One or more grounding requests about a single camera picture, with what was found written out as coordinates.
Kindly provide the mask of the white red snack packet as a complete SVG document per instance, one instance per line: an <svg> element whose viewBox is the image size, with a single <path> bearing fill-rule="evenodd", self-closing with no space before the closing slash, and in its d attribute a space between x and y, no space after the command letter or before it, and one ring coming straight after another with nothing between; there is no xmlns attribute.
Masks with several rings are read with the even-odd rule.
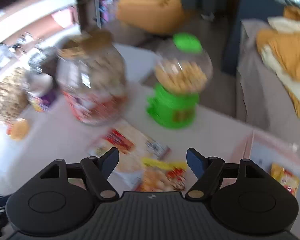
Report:
<svg viewBox="0 0 300 240"><path fill-rule="evenodd" d="M93 141L88 153L99 158L113 147L119 150L119 163L114 173L129 190L185 190L186 163L163 161L170 148L140 132L126 120L117 121L104 135Z"/></svg>

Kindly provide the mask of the pink gift box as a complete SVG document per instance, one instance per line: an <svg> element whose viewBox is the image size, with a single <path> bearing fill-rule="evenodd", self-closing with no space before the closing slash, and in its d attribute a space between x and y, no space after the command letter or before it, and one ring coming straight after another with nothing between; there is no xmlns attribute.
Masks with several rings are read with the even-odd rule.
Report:
<svg viewBox="0 0 300 240"><path fill-rule="evenodd" d="M276 163L300 179L300 157L298 146L283 142L266 133L252 131L243 137L232 151L230 161L239 162L240 159L251 159L266 172L271 171L271 165ZM291 232L300 239L300 184L296 193L299 213Z"/></svg>

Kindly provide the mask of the white tablecloth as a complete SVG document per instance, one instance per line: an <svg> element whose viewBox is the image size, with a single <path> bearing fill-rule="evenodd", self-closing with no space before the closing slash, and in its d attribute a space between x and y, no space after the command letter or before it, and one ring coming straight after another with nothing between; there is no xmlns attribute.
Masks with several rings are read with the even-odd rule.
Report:
<svg viewBox="0 0 300 240"><path fill-rule="evenodd" d="M146 113L152 94L152 89L131 83L123 117L102 126L78 121L62 96L46 112L26 107L21 118L30 129L24 139L15 141L0 127L0 194L13 193L53 160L78 163L112 147L120 151L120 162L109 177L117 192L130 190L127 180L141 174L143 157L184 162L189 148L232 163L243 157L238 146L253 132L250 126L198 107L189 127L166 129Z"/></svg>

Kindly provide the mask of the yellow panda snack packet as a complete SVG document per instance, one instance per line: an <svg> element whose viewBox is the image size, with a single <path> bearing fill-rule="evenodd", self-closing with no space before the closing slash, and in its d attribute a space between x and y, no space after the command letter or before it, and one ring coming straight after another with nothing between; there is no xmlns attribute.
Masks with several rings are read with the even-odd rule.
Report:
<svg viewBox="0 0 300 240"><path fill-rule="evenodd" d="M289 191L294 197L296 197L300 184L300 179L298 176L294 175L285 167L277 163L272 163L270 174L287 191Z"/></svg>

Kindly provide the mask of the orange plastic lid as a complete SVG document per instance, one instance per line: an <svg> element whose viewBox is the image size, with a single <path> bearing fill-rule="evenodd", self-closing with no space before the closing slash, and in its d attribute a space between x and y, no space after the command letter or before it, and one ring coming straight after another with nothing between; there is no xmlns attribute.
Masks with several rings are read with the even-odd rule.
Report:
<svg viewBox="0 0 300 240"><path fill-rule="evenodd" d="M15 141L23 140L30 130L29 122L19 118L15 120L10 129L10 138Z"/></svg>

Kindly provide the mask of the grey sofa bed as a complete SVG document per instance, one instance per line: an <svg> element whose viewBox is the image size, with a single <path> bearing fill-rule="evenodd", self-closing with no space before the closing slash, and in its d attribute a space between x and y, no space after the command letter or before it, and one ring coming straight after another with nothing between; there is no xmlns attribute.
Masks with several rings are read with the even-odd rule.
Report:
<svg viewBox="0 0 300 240"><path fill-rule="evenodd" d="M245 105L245 121L283 139L300 139L300 119L277 76L257 52L256 34L269 25L261 20L241 21L237 82Z"/></svg>

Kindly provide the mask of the peanut jar red label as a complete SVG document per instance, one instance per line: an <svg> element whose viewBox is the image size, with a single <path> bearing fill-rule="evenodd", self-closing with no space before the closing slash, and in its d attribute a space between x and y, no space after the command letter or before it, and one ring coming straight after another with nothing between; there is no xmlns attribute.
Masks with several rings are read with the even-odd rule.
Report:
<svg viewBox="0 0 300 240"><path fill-rule="evenodd" d="M56 80L75 118L88 125L116 119L127 102L126 63L111 32L67 38L58 50Z"/></svg>

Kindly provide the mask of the purple white paper cup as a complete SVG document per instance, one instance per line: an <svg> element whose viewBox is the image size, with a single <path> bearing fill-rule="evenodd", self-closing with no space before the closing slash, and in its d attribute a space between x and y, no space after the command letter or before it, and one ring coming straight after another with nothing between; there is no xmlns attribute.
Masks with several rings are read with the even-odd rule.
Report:
<svg viewBox="0 0 300 240"><path fill-rule="evenodd" d="M30 77L26 89L28 100L35 111L46 112L56 100L53 77L49 74L36 74Z"/></svg>

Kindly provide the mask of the green gumball dispenser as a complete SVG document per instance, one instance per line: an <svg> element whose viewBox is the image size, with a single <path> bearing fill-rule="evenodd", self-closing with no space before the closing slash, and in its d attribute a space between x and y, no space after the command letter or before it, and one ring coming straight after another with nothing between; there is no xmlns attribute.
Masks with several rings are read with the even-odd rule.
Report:
<svg viewBox="0 0 300 240"><path fill-rule="evenodd" d="M148 115L165 128L179 129L193 123L199 95L213 76L211 59L200 40L177 33L158 49L154 67L158 83L148 99Z"/></svg>

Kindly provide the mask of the large glass peanut jar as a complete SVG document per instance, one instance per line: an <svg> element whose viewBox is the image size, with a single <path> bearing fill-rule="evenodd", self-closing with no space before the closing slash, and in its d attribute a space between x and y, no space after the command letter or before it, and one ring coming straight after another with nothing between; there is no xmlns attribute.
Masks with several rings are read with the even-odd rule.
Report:
<svg viewBox="0 0 300 240"><path fill-rule="evenodd" d="M16 49L0 44L0 126L11 124L27 106L26 64Z"/></svg>

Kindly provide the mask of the orange cream duvet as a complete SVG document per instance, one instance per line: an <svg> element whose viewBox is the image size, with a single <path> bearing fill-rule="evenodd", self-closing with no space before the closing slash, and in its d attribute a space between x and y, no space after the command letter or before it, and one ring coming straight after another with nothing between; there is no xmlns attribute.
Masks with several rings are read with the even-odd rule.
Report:
<svg viewBox="0 0 300 240"><path fill-rule="evenodd" d="M283 16L268 18L268 24L256 34L257 50L284 85L300 119L300 9L286 6Z"/></svg>

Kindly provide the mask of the orange bean bag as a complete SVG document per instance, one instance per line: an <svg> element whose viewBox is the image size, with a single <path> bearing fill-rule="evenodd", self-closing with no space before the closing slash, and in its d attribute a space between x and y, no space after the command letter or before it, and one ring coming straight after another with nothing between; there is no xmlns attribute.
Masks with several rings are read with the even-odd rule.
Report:
<svg viewBox="0 0 300 240"><path fill-rule="evenodd" d="M119 0L116 18L154 35L175 32L190 17L181 0Z"/></svg>

